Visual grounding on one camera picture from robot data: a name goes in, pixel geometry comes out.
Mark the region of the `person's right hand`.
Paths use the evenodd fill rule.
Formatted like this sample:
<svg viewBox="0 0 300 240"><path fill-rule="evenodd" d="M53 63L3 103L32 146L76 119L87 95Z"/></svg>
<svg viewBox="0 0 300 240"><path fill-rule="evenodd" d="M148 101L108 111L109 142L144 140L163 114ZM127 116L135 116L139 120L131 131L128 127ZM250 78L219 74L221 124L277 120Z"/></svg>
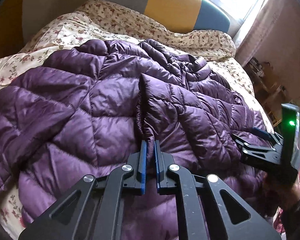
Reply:
<svg viewBox="0 0 300 240"><path fill-rule="evenodd" d="M265 189L275 193L278 198L278 206L287 211L297 204L300 200L300 181L296 178L294 184L287 185L277 181L273 176L266 174L264 176L263 185Z"/></svg>

